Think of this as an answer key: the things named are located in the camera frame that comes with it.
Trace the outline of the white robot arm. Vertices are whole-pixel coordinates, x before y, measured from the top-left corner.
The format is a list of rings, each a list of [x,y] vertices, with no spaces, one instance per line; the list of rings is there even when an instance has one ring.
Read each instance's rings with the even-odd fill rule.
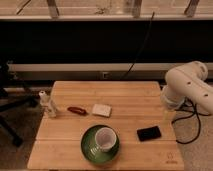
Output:
[[[178,109],[188,98],[213,114],[213,87],[205,83],[207,76],[208,68],[200,61],[170,69],[161,91],[163,105],[169,110]]]

